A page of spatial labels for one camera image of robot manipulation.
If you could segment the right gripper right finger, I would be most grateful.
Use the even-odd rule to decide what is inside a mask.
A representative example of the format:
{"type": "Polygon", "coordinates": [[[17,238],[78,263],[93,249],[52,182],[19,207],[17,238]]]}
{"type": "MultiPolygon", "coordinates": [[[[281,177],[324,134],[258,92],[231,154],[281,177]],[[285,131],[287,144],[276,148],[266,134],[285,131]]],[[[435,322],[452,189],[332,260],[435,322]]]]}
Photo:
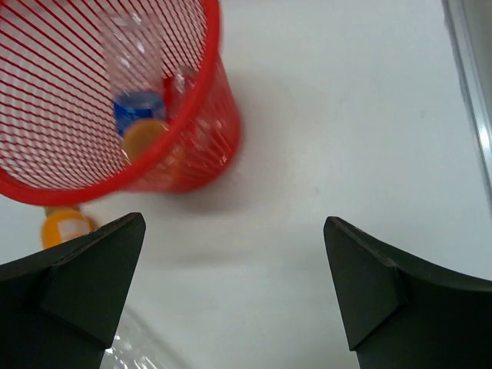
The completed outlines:
{"type": "Polygon", "coordinates": [[[379,241],[342,218],[324,243],[361,368],[489,368],[491,282],[379,241]]]}

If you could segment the orange juice bottle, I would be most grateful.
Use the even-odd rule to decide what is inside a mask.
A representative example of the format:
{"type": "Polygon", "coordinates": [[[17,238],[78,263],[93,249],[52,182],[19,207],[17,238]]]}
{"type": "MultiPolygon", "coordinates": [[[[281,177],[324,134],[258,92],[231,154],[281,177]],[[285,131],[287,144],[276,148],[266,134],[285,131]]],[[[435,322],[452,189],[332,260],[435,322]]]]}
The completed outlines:
{"type": "Polygon", "coordinates": [[[45,220],[41,226],[44,249],[65,243],[95,230],[92,220],[86,217],[78,205],[44,207],[45,220]]]}
{"type": "Polygon", "coordinates": [[[132,163],[166,131],[168,125],[162,119],[144,118],[134,122],[121,140],[121,151],[126,161],[132,163]]]}

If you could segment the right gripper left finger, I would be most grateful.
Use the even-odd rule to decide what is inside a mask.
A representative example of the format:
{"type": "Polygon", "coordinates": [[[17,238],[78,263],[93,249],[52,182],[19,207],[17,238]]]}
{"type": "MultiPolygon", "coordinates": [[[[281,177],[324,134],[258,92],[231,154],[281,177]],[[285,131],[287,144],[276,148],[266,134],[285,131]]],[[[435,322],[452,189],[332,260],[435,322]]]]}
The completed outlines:
{"type": "Polygon", "coordinates": [[[98,368],[113,343],[146,224],[134,212],[1,266],[1,366],[98,368]]]}

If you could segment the clear crinkled plastic bottle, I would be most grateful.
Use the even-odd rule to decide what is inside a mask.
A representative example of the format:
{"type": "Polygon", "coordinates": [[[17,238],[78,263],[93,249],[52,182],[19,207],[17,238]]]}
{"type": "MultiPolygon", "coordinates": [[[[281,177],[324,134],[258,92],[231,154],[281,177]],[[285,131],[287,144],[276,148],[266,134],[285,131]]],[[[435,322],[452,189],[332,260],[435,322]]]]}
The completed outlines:
{"type": "Polygon", "coordinates": [[[191,366],[161,340],[140,315],[126,305],[113,343],[105,350],[100,368],[179,369],[191,366]]]}

